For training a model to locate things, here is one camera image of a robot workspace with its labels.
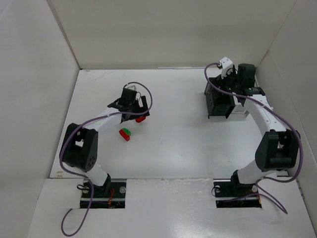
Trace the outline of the red rounded lego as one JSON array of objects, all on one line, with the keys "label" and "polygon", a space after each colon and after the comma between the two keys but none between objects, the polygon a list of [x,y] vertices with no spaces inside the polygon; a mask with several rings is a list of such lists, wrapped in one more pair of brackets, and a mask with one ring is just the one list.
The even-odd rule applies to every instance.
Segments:
[{"label": "red rounded lego", "polygon": [[135,119],[136,123],[141,123],[146,119],[146,117],[139,117],[137,119]]}]

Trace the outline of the red and green lego block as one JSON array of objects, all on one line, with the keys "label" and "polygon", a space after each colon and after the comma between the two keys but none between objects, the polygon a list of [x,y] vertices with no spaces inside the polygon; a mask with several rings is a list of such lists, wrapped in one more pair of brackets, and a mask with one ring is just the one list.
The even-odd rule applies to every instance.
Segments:
[{"label": "red and green lego block", "polygon": [[123,139],[124,139],[125,141],[129,141],[129,140],[130,140],[131,131],[128,130],[127,128],[122,128],[122,129],[119,131],[119,134],[123,137]]}]

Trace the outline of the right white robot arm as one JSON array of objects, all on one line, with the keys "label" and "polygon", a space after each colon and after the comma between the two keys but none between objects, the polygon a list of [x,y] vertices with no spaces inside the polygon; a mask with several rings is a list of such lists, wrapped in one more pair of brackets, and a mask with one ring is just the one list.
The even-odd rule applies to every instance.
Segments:
[{"label": "right white robot arm", "polygon": [[230,178],[227,190],[241,192],[276,171],[297,167],[295,174],[287,180],[295,180],[303,165],[303,145],[297,130],[284,118],[273,111],[265,92],[255,86],[256,67],[253,64],[239,64],[224,58],[210,63],[220,69],[220,75],[206,77],[206,94],[213,104],[233,107],[234,99],[252,116],[262,135],[255,158],[247,166],[236,170]]}]

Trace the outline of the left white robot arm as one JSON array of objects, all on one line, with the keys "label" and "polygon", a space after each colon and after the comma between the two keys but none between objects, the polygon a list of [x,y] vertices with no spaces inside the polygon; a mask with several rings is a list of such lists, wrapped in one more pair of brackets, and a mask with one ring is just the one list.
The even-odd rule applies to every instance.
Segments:
[{"label": "left white robot arm", "polygon": [[96,118],[82,124],[71,123],[67,129],[59,154],[60,165],[70,174],[79,173],[66,169],[67,165],[82,172],[88,186],[107,193],[111,177],[97,162],[99,133],[125,121],[143,121],[149,113],[146,96],[137,98],[139,92],[133,87],[125,87],[121,96],[107,105]]}]

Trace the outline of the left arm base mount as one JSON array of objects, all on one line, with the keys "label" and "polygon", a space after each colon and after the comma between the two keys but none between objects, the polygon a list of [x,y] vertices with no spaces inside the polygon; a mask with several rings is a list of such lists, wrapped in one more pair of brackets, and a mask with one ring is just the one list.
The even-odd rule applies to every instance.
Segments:
[{"label": "left arm base mount", "polygon": [[[123,209],[125,208],[126,197],[126,179],[111,179],[106,187],[94,185],[94,194],[92,199],[92,209]],[[79,206],[81,209],[88,208],[91,198],[91,185],[85,180],[77,185],[81,191]]]}]

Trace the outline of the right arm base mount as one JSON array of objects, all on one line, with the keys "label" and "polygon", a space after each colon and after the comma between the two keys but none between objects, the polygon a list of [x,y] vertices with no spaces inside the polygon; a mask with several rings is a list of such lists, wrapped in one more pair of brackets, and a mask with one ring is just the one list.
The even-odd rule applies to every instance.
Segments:
[{"label": "right arm base mount", "polygon": [[262,208],[255,184],[242,184],[237,171],[230,178],[213,179],[216,208]]}]

